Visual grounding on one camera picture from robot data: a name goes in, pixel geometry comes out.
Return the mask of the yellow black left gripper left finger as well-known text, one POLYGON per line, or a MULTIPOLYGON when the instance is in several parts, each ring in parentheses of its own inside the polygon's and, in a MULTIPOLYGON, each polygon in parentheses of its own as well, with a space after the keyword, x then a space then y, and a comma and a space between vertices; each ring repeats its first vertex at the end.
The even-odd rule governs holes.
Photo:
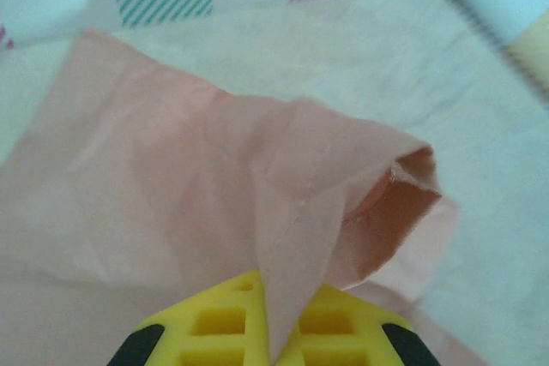
POLYGON ((110 365, 269 365, 264 289, 257 270, 149 316, 110 365))

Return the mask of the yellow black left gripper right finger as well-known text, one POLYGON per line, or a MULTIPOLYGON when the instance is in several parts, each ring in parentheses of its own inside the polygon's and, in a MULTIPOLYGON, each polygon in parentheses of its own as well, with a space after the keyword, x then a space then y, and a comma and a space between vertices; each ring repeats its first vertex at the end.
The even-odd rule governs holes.
POLYGON ((439 365, 402 316, 322 287, 290 338, 291 365, 439 365))

